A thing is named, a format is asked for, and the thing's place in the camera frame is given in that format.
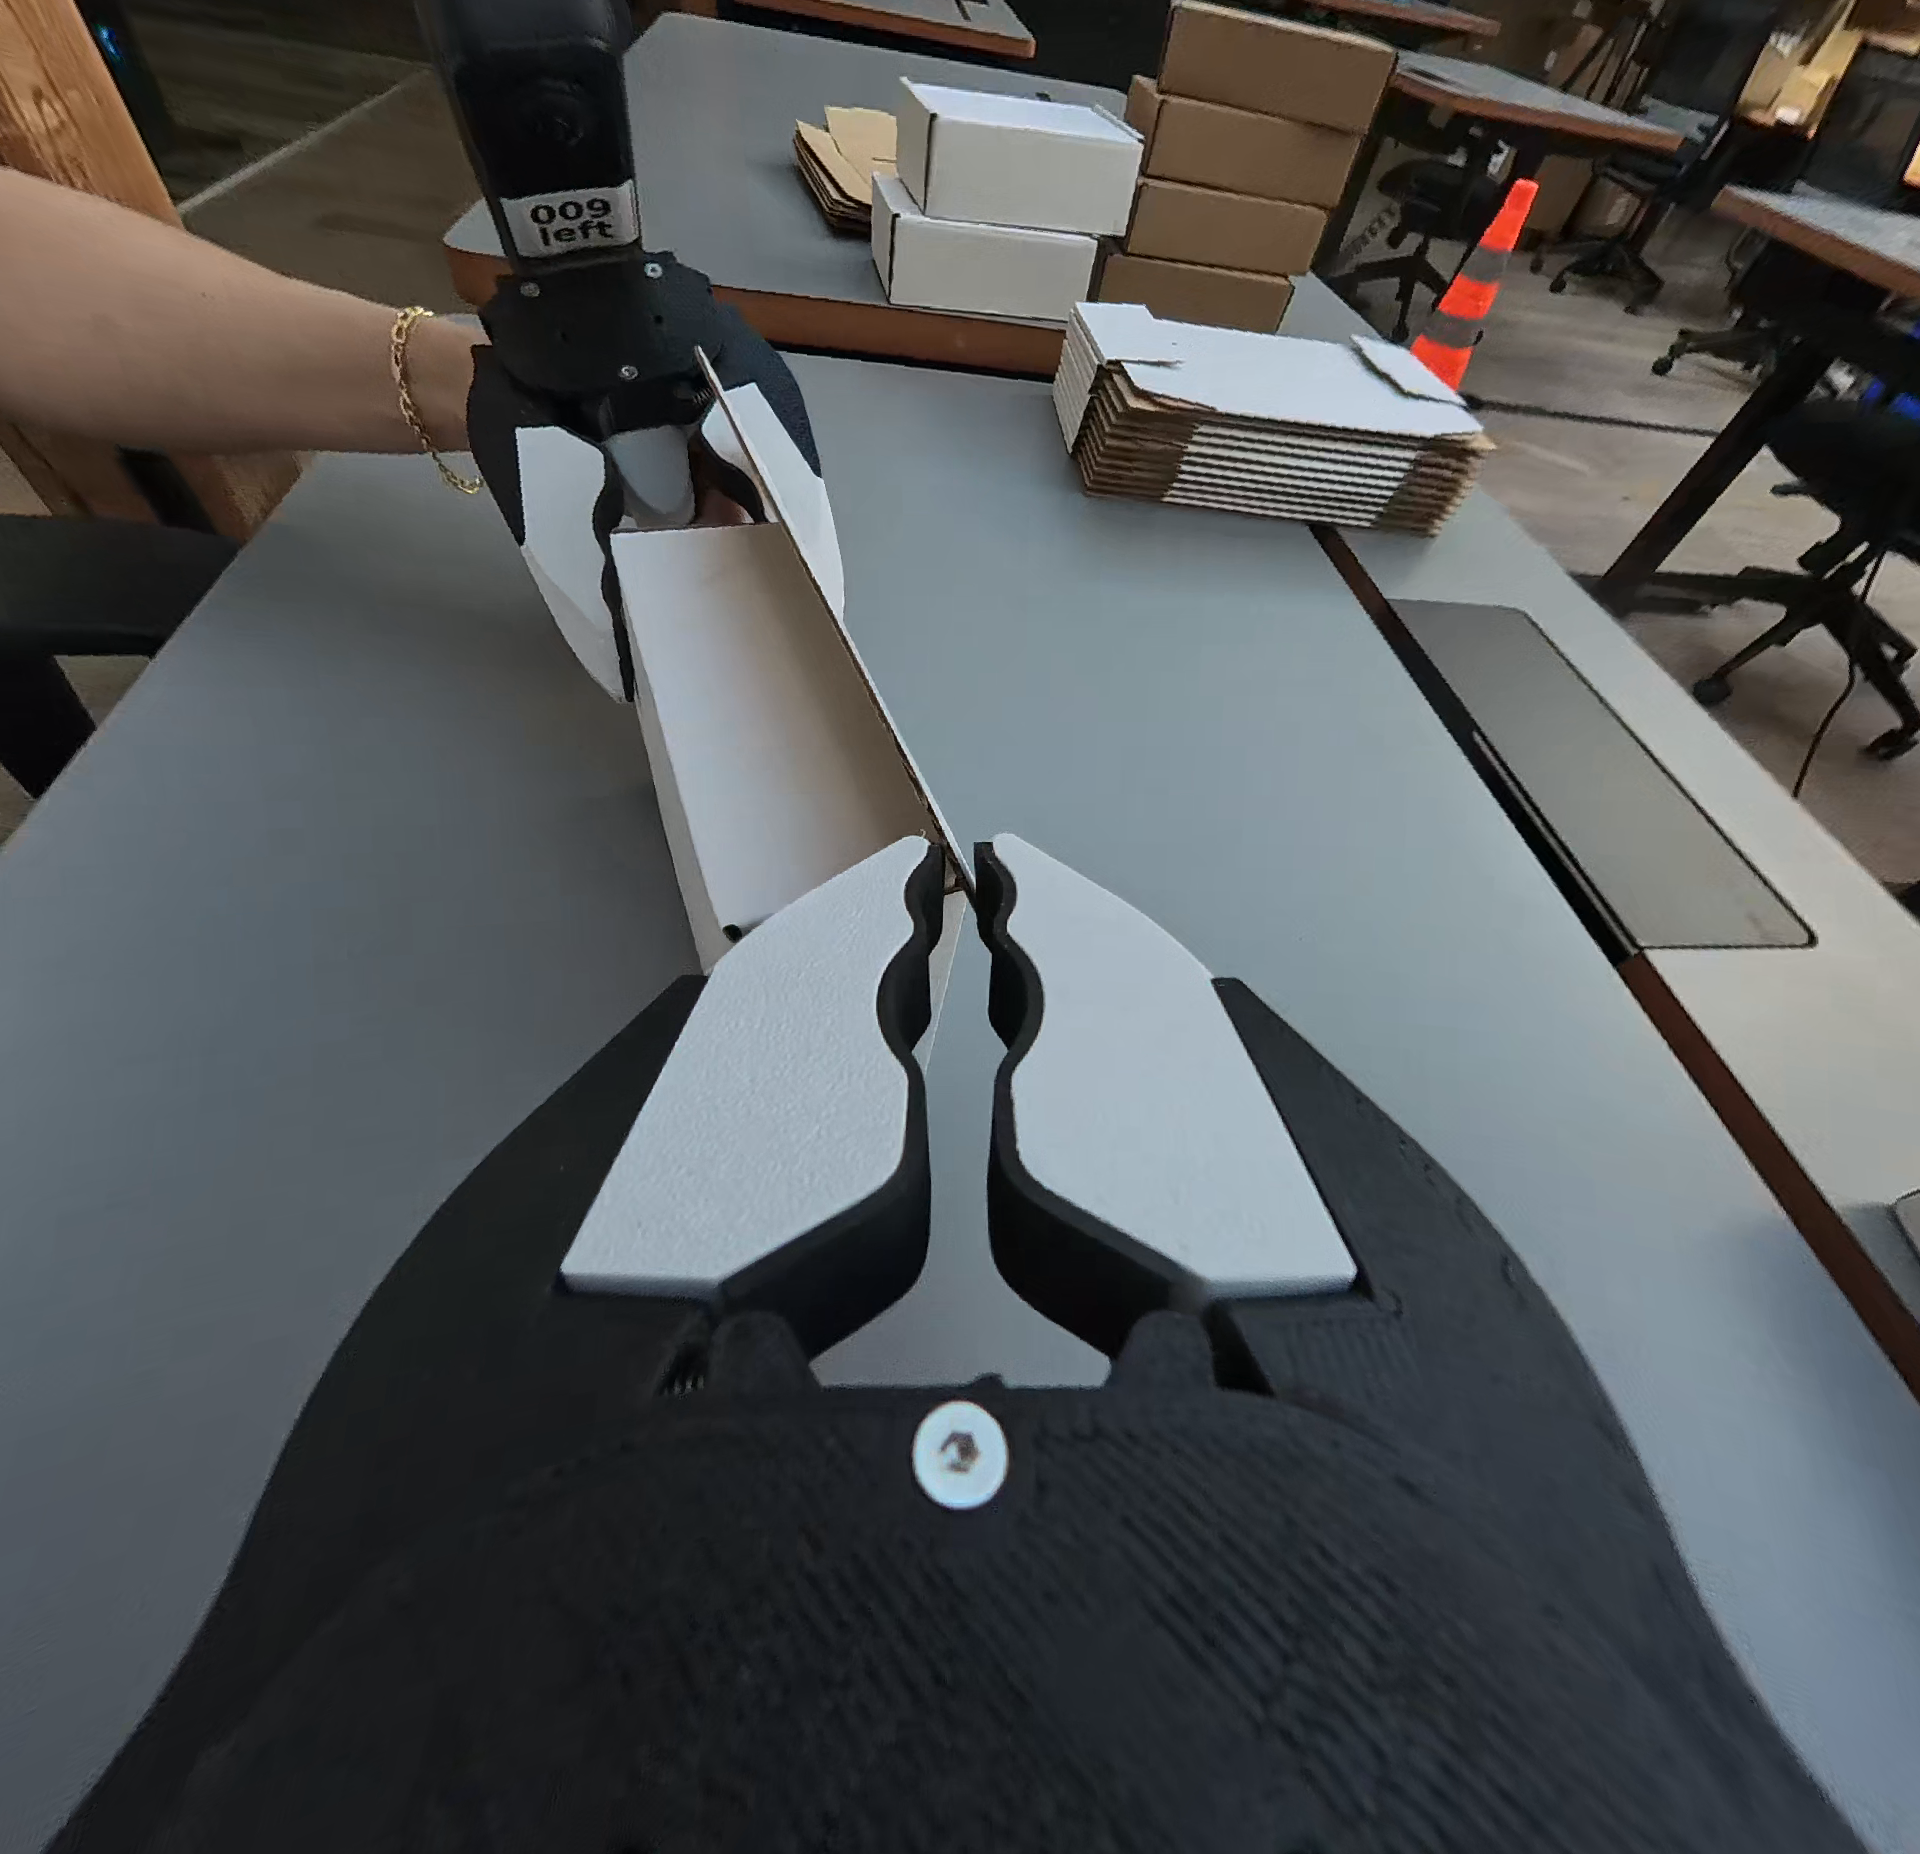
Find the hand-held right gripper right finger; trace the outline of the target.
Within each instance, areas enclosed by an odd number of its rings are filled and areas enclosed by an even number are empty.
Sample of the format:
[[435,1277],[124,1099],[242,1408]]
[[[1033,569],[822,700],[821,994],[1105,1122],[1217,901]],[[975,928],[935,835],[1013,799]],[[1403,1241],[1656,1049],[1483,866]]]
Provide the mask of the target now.
[[1147,1316],[1347,1298],[1359,1264],[1211,972],[1040,845],[975,850],[1002,1280],[1117,1362]]

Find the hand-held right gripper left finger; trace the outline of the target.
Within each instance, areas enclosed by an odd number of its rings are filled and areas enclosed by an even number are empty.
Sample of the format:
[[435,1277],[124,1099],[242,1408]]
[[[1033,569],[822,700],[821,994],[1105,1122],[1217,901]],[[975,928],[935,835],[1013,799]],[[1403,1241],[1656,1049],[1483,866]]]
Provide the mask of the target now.
[[568,1294],[773,1314],[819,1358],[913,1286],[944,878],[902,836],[714,964],[566,1248]]

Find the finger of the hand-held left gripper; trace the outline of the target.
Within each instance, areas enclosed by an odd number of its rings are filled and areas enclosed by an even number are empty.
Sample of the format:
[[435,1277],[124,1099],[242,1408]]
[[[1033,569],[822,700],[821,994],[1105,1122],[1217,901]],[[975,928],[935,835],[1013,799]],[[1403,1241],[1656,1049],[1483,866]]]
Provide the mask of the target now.
[[724,389],[704,415],[702,442],[735,478],[749,484],[749,497],[733,492],[731,498],[785,527],[832,614],[840,617],[845,571],[827,485],[762,387]]
[[610,530],[621,517],[606,454],[563,425],[513,432],[520,552],[557,633],[613,700],[632,700],[631,659],[606,599]]

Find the white cardboard box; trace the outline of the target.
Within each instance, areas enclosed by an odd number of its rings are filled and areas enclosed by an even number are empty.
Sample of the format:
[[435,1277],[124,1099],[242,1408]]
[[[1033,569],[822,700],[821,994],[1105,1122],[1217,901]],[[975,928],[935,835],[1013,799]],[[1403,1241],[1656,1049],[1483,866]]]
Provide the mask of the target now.
[[753,930],[891,840],[944,855],[928,1050],[969,884],[845,614],[777,521],[610,546],[639,733],[695,952]]
[[895,307],[1058,327],[1087,298],[1096,251],[1087,233],[927,216],[897,176],[872,183],[872,255]]
[[1117,236],[1140,137],[1096,106],[899,79],[895,172],[930,219]]

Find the person's left forearm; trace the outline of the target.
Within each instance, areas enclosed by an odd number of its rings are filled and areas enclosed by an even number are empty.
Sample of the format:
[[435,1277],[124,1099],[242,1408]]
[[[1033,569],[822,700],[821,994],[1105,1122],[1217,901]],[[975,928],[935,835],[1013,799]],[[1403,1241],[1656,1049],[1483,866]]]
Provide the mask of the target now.
[[2,174],[2,413],[187,454],[467,451],[477,332]]

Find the folded white cardboard box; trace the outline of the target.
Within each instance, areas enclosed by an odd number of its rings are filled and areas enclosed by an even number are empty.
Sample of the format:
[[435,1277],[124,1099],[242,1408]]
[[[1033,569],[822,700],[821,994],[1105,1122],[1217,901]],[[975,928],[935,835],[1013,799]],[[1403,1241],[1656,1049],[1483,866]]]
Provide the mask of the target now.
[[1087,233],[927,216],[897,176],[872,183],[872,255],[895,307],[1058,327],[1087,298],[1096,251]]
[[895,172],[930,219],[1117,236],[1140,137],[1096,106],[899,79]]

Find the folded brown cardboard box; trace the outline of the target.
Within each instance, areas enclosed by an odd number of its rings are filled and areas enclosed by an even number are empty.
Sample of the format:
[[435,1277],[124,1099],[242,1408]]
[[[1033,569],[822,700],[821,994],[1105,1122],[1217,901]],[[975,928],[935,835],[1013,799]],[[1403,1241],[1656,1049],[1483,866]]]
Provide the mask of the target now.
[[1087,298],[1150,308],[1191,327],[1275,333],[1291,304],[1293,277],[1191,265],[1108,247]]
[[1267,277],[1311,269],[1329,211],[1254,191],[1179,181],[1136,183],[1122,251]]
[[1368,36],[1268,17],[1236,4],[1173,0],[1159,91],[1362,134],[1396,66],[1396,50]]
[[1125,124],[1140,137],[1140,176],[1211,191],[1331,209],[1347,186],[1364,137],[1162,94],[1135,74]]

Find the stack of flat brown cardboard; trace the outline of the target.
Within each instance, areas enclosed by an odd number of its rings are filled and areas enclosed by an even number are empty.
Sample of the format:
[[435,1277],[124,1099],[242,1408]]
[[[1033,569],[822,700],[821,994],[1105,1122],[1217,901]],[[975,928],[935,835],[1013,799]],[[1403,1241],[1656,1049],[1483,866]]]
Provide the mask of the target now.
[[870,236],[873,181],[895,174],[895,115],[830,106],[822,124],[794,122],[791,147],[801,183],[830,232]]

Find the wooden pillar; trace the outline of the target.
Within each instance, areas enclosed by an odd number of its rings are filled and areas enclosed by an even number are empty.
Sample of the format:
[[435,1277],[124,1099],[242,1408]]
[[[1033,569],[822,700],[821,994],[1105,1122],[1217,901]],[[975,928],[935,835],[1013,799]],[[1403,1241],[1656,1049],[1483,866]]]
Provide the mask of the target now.
[[[2,0],[2,162],[169,227],[180,219],[75,0]],[[293,454],[160,457],[3,424],[2,447],[56,517],[250,540],[299,478]]]

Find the stack of flat white cardboard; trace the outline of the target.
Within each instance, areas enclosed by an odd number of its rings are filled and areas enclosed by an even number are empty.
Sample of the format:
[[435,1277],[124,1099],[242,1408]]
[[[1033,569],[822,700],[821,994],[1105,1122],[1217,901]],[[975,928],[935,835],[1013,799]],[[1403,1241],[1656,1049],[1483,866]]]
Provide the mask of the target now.
[[1432,536],[1493,442],[1463,398],[1368,333],[1303,340],[1082,303],[1052,379],[1087,492]]

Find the dark grey laptop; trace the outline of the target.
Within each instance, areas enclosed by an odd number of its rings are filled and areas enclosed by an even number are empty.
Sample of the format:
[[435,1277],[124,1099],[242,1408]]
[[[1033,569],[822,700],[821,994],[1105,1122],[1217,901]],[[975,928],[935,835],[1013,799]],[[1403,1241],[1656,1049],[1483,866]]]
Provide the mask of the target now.
[[1523,823],[1623,954],[1815,946],[1811,924],[1531,617],[1443,601],[1392,611]]

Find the black office chair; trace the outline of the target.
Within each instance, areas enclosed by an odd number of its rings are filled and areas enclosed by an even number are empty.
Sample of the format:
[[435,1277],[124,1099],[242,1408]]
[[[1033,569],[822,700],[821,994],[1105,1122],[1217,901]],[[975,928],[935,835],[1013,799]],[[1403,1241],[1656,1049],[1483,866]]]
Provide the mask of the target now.
[[1395,282],[1396,318],[1391,340],[1405,345],[1414,298],[1424,290],[1438,304],[1501,209],[1501,186],[1474,162],[1418,159],[1392,167],[1378,183],[1391,211],[1359,233],[1354,261],[1329,280],[1356,307],[1373,282]]
[[1889,556],[1916,560],[1918,546],[1918,424],[1891,406],[1810,402],[1783,415],[1768,447],[1789,475],[1792,489],[1836,518],[1836,530],[1811,546],[1794,569],[1744,568],[1706,575],[1706,607],[1759,603],[1778,617],[1693,685],[1707,709],[1723,703],[1736,671],[1783,648],[1810,630],[1825,631],[1847,659],[1851,681],[1866,681],[1895,720],[1864,752],[1895,762],[1916,749],[1918,707],[1906,686],[1916,638],[1895,630],[1869,601]]

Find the orange traffic cone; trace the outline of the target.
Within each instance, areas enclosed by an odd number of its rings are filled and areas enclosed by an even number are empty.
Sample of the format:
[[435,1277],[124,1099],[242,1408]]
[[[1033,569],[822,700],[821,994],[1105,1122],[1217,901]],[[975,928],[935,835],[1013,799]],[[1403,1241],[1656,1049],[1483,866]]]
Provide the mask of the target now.
[[1485,233],[1441,293],[1410,353],[1455,394],[1460,391],[1483,325],[1493,308],[1513,245],[1537,198],[1534,179],[1513,181]]

